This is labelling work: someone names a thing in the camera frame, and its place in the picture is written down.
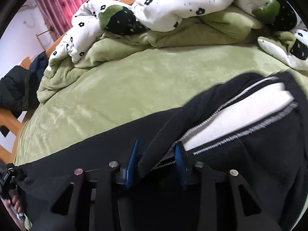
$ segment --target fleece blanket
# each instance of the fleece blanket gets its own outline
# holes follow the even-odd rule
[[[40,104],[21,133],[15,164],[32,162],[124,123],[181,106],[243,72],[269,75],[288,68],[256,45],[148,48],[96,66]],[[100,58],[97,53],[92,61]],[[292,74],[308,93],[307,73],[292,70]]]
[[[185,18],[176,29],[169,32],[148,30],[142,34],[132,35],[105,32],[99,41],[83,54],[78,63],[74,63],[67,55],[52,56],[37,92],[38,99],[41,103],[45,103],[90,69],[145,49],[249,43],[262,35],[261,29],[262,24],[253,16],[230,6],[223,11]]]

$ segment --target white wall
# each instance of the white wall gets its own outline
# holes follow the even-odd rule
[[[28,0],[25,4],[35,6],[36,2]],[[19,11],[15,15],[0,39],[0,78],[27,56],[32,58],[43,51],[35,34],[46,30],[43,16],[37,6],[35,9]],[[53,43],[49,33],[41,35],[40,39],[45,49]],[[9,151],[13,147],[14,140],[15,136],[11,132],[6,138],[0,133],[0,145]]]

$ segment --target metal bolt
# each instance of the metal bolt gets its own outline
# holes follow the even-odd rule
[[[196,167],[203,167],[203,166],[204,166],[204,163],[203,163],[202,161],[197,161],[197,162],[195,163],[195,166],[196,166]]]
[[[83,172],[84,172],[84,171],[83,171],[81,168],[78,168],[78,169],[76,169],[76,170],[74,171],[74,174],[77,175],[77,176],[79,176],[79,175],[81,175]]]
[[[232,176],[238,176],[238,171],[235,170],[235,169],[231,169],[231,170],[230,170],[230,174],[231,174]]]
[[[117,161],[109,162],[109,167],[117,167],[117,166],[118,166],[118,162]]]

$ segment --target wooden bed frame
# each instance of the wooden bed frame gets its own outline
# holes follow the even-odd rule
[[[126,3],[126,4],[133,4],[135,0],[119,0],[120,2]],[[62,35],[58,40],[56,40],[52,46],[46,50],[46,56],[49,58],[51,53],[55,50],[56,46],[59,45],[60,41],[62,40]],[[29,57],[26,57],[22,62],[21,66],[25,69],[29,69],[29,66],[31,64],[31,60]],[[18,141],[20,132],[23,129],[24,125],[26,124],[27,120],[30,118],[30,116],[34,113],[33,111],[28,111],[23,119],[22,122],[19,122],[11,113],[9,110],[0,109],[0,126],[6,126],[15,136],[16,139],[14,141],[12,152],[8,152],[4,147],[0,145],[0,160],[7,163],[13,163],[17,151]]]

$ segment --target wooden furniture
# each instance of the wooden furniture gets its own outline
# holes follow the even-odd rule
[[[43,45],[43,43],[42,43],[42,41],[41,41],[41,39],[40,39],[39,36],[41,36],[41,35],[43,35],[43,34],[45,34],[45,33],[49,33],[49,34],[51,35],[52,39],[53,39],[54,41],[57,41],[57,38],[54,39],[54,38],[55,38],[55,37],[54,37],[54,36],[55,36],[55,32],[54,32],[54,28],[53,28],[53,27],[50,27],[49,30],[46,30],[46,31],[44,31],[44,32],[42,32],[42,33],[40,33],[40,34],[35,34],[36,39],[38,40],[39,44],[41,45],[41,47],[42,47],[42,49],[43,49],[44,51],[46,51],[46,49],[45,49],[45,47],[44,47],[44,45]]]
[[[135,0],[119,0],[120,2],[126,4],[133,4]],[[52,46],[46,50],[46,56],[49,58],[50,55],[54,52],[56,46],[59,45],[60,41],[62,40],[64,35],[62,35],[58,40],[56,40]],[[26,57],[22,62],[21,66],[25,69],[29,69],[31,64],[31,60],[29,57]],[[27,120],[30,116],[34,113],[34,111],[28,111],[23,119],[22,122],[19,122],[13,114],[9,110],[0,109],[0,126],[6,126],[15,136],[15,142],[13,145],[12,152],[8,152],[5,148],[0,146],[0,160],[3,161],[5,164],[13,163],[17,151],[18,140],[20,136],[20,132],[23,129],[24,125],[26,124]]]

